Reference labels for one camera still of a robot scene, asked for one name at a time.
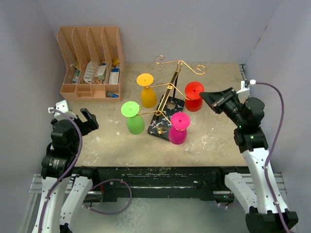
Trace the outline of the red plastic wine glass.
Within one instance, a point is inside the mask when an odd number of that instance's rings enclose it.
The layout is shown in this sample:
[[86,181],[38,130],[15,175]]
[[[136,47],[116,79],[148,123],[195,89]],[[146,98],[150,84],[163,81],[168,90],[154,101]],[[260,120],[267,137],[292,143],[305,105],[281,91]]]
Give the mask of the red plastic wine glass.
[[204,92],[204,86],[200,82],[190,82],[185,87],[185,107],[191,112],[199,111],[203,106],[203,100],[200,93]]

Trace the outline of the magenta plastic wine glass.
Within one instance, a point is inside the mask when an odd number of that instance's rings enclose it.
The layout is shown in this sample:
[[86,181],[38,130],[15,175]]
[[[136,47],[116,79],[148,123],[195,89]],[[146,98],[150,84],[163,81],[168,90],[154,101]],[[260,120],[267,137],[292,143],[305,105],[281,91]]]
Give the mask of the magenta plastic wine glass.
[[190,125],[190,117],[184,112],[178,112],[171,117],[171,129],[169,141],[175,145],[183,144],[187,139],[187,128]]

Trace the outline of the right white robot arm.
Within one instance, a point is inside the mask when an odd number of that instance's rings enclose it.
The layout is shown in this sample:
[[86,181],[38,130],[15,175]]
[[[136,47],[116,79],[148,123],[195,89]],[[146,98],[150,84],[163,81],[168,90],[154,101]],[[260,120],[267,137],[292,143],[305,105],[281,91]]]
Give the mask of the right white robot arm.
[[260,127],[264,103],[254,97],[240,102],[234,88],[201,92],[200,96],[215,113],[225,113],[237,126],[234,140],[247,163],[254,189],[237,172],[219,175],[217,186],[221,190],[230,189],[238,199],[250,233],[291,232],[298,223],[298,216],[288,209],[270,164],[271,150]]

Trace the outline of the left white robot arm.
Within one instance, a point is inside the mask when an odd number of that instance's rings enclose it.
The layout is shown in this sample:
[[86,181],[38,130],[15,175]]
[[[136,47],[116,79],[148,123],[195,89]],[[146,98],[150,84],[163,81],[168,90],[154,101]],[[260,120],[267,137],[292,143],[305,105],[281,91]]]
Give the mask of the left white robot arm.
[[41,165],[42,191],[34,233],[70,233],[82,208],[88,191],[100,185],[97,168],[82,166],[72,178],[72,171],[82,151],[82,137],[97,130],[99,124],[87,108],[77,115],[60,107],[49,109],[54,114],[51,121],[51,143]]

